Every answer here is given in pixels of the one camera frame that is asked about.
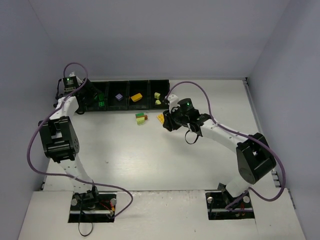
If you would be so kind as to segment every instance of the white wall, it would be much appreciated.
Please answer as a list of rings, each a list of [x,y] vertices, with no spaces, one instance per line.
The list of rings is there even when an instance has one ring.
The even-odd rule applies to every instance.
[[[320,1],[291,0],[249,88],[263,132],[284,162],[307,239],[320,236]]]
[[[289,0],[30,0],[63,54],[91,77],[239,78]]]
[[[63,65],[28,0],[1,0],[0,23],[0,239],[16,240],[43,181],[28,167],[27,145],[53,107]],[[31,157],[46,169],[39,138]]]

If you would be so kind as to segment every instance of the black bin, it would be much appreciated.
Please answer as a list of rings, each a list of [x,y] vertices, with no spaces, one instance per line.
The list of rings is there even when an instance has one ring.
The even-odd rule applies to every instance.
[[[132,97],[136,94],[141,94],[142,99],[139,101],[132,101],[129,98],[129,109],[130,110],[146,110],[149,108],[149,81],[148,80],[138,80],[129,82],[129,96]]]
[[[122,100],[118,100],[116,96],[121,94]],[[128,110],[129,100],[129,82],[128,81],[109,81],[107,93],[107,110],[118,111]]]
[[[93,103],[87,104],[84,109],[86,112],[100,112],[107,110],[107,92],[108,92],[108,82],[107,81],[97,81],[91,82],[92,85],[100,90],[101,92],[98,93],[96,99],[92,99]]]
[[[168,95],[170,90],[169,80],[150,80],[149,81],[149,92],[150,92],[150,100],[149,100],[149,108],[150,109],[168,109],[169,106],[164,104],[164,99]],[[155,93],[160,94],[160,105],[156,105]]]

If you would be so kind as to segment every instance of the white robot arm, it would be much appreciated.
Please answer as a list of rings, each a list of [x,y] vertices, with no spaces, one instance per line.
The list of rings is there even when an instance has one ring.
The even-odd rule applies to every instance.
[[[83,84],[74,73],[63,78],[64,93],[71,93],[79,85]],[[84,101],[84,96],[87,94],[89,99],[93,99],[99,90],[95,89],[89,80],[82,88],[81,100]],[[74,198],[77,201],[86,202],[86,204],[94,204],[99,196],[97,187],[75,180],[81,179],[85,182],[93,183],[93,180],[87,175],[80,158],[78,156],[80,145],[78,137],[71,122],[72,116],[79,109],[78,97],[70,96],[68,98],[61,97],[58,99],[56,109],[49,121],[46,122],[39,131],[44,154],[51,158],[55,163],[59,164],[64,171],[74,178],[71,182],[74,188]]]
[[[63,107],[50,117],[50,121],[53,121],[54,123],[56,123],[56,124],[53,124],[56,130],[55,135],[52,136],[53,139],[63,138],[62,131],[59,126],[60,123],[58,123],[59,120],[60,119],[65,120],[66,117],[69,117],[69,120],[71,120],[72,116],[75,114],[76,110],[79,108],[76,97],[71,96],[67,100],[65,97],[60,98],[58,100],[58,105],[56,107],[57,109],[61,106],[63,101],[65,101],[65,104],[63,105]],[[79,152],[80,147],[79,147],[77,136],[75,136],[75,138],[73,139],[73,144],[74,144],[74,148],[77,149],[77,152]],[[53,160],[57,162],[59,166],[61,166],[67,174],[75,176],[76,178],[84,180],[86,182],[92,182],[93,180],[87,175],[77,152],[74,154],[74,157],[72,159],[65,158],[60,161],[55,161],[57,159],[54,158]],[[71,182],[72,182],[75,193],[83,194],[92,190],[92,185],[81,183],[72,178],[71,178]]]
[[[208,114],[200,114],[190,98],[179,100],[176,95],[171,94],[167,101],[169,110],[163,112],[164,128],[171,132],[180,127],[187,127],[190,132],[212,139],[236,154],[239,175],[224,187],[232,198],[240,196],[276,166],[274,157],[264,148],[245,137],[223,130]],[[262,134],[256,133],[252,137],[268,145]]]

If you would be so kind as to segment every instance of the blue cube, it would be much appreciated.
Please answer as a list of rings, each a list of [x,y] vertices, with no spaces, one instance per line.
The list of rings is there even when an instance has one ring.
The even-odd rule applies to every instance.
[[[122,95],[119,93],[117,96],[115,96],[115,98],[116,98],[118,101],[121,101],[121,100],[124,98],[124,96],[122,96]]]

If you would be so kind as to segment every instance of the white table surface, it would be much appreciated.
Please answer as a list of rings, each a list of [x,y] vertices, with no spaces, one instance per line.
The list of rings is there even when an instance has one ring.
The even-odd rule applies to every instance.
[[[240,80],[196,81],[208,92],[214,116],[245,133],[257,132],[254,116]],[[179,86],[180,99],[190,97],[195,108],[207,113],[202,92],[193,85]],[[288,191],[275,202],[252,192],[255,219],[209,221],[205,190],[216,189],[236,174],[236,155],[209,139],[185,143],[185,129],[167,132],[156,116],[138,126],[137,111],[86,112],[75,115],[73,126],[80,142],[80,159],[97,183],[133,191],[133,204],[114,223],[95,223],[86,239],[163,240],[304,240]],[[54,162],[48,172],[63,173]],[[279,191],[271,174],[254,185],[271,198]],[[76,223],[68,223],[73,186],[66,177],[48,177],[44,191],[34,192],[19,240],[83,239]],[[117,211],[130,198],[117,193]],[[85,231],[88,225],[81,225]]]
[[[170,81],[171,86],[180,81]],[[221,123],[245,133],[257,126],[241,80],[197,80],[209,95],[212,112]],[[194,85],[173,90],[180,99],[191,98],[201,113],[208,113],[203,93]],[[131,191],[213,190],[238,175],[236,155],[224,146],[200,137],[194,145],[185,142],[186,128],[168,132],[157,115],[144,111],[148,120],[137,125],[141,111],[86,112],[75,115],[72,124],[80,143],[80,160],[96,183],[118,185]],[[52,160],[48,172],[64,170]],[[274,188],[271,174],[256,186]],[[98,187],[100,191],[113,191]],[[45,191],[73,190],[65,177],[47,177]]]

